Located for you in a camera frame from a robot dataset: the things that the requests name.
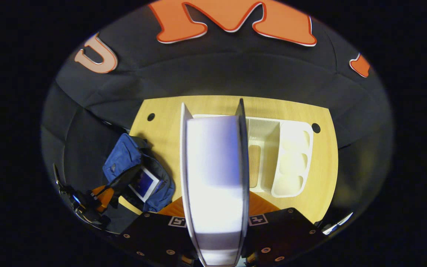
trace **blue bag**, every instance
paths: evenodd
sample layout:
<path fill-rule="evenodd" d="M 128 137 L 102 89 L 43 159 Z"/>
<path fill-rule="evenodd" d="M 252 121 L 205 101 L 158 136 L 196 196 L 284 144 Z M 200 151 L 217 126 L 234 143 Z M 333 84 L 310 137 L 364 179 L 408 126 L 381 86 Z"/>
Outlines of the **blue bag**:
<path fill-rule="evenodd" d="M 103 173 L 112 182 L 125 170 L 141 164 L 138 145 L 128 134 L 122 134 L 103 165 Z"/>
<path fill-rule="evenodd" d="M 143 139 L 130 136 L 126 133 L 121 135 L 106 159 L 105 165 L 103 165 L 103 173 L 108 182 L 112 182 L 124 171 L 139 164 L 149 169 L 162 182 L 159 189 L 143 204 L 142 211 L 159 212 L 172 202 L 175 185 Z M 136 195 L 129 194 L 129 190 L 122 196 L 134 206 L 140 205 L 139 201 L 141 200 Z"/>

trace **wooden table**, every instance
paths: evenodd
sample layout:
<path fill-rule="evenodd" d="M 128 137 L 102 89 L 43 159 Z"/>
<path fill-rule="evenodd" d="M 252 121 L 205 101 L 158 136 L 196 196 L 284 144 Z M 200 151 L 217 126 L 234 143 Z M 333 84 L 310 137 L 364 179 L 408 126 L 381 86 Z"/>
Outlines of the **wooden table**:
<path fill-rule="evenodd" d="M 172 201 L 182 196 L 179 167 L 180 110 L 184 102 L 192 115 L 234 115 L 239 99 L 244 99 L 249 117 L 317 123 L 320 132 L 314 133 L 310 172 L 301 194 L 290 198 L 274 198 L 266 192 L 257 194 L 278 208 L 298 209 L 312 223 L 322 220 L 332 200 L 337 181 L 337 139 L 334 124 L 327 108 L 303 103 L 248 96 L 177 96 L 144 100 L 133 122 L 130 135 L 148 140 L 159 162 L 176 184 Z M 148 116 L 154 113 L 154 119 Z M 120 204 L 135 213 L 140 211 L 120 198 Z"/>

